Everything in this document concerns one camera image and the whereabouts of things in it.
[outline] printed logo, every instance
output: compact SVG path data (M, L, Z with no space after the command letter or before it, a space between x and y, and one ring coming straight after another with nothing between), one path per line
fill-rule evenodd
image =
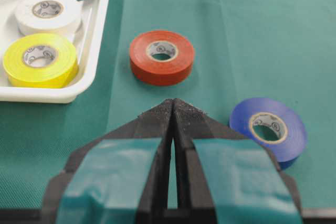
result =
M51 64L55 60L56 55L56 49L45 45L39 45L30 47L24 52L23 62L30 67L42 68Z
M33 7L33 14L39 18L54 18L61 14L63 6L57 1L39 2Z

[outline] white tray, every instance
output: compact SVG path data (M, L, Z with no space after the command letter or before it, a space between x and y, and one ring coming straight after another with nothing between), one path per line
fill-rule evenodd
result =
M85 91L96 75L100 44L109 0L83 0L82 25L68 39L77 48L79 72L62 89L17 88L11 86L3 68L7 48L23 35L19 32L14 9L22 0L0 0L0 101L69 103Z

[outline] green table mat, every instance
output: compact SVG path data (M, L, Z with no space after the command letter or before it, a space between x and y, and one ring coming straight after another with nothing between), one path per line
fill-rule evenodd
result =
M335 20L335 0L109 0L87 91L68 105L0 103L0 207L39 207L71 151L166 98L227 124L250 97L279 100L301 116L308 147L287 172L304 207L336 207ZM184 82L154 87L131 73L129 44L153 29L193 43L195 65ZM175 206L176 187L170 192Z

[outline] green cloth surface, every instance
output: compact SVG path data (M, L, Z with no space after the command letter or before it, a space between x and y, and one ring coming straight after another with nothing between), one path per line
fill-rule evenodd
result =
M219 224L302 223L269 156L253 140L194 140Z
M40 207L48 180L74 149L166 98L227 124L234 106L251 97L281 101L301 116L308 146L286 173L296 179L303 207L336 207L335 21L336 0L109 0L87 91L67 105L0 103L0 207ZM194 45L184 82L155 87L133 76L129 44L153 29Z
M57 222L133 224L160 138L103 140L63 194Z

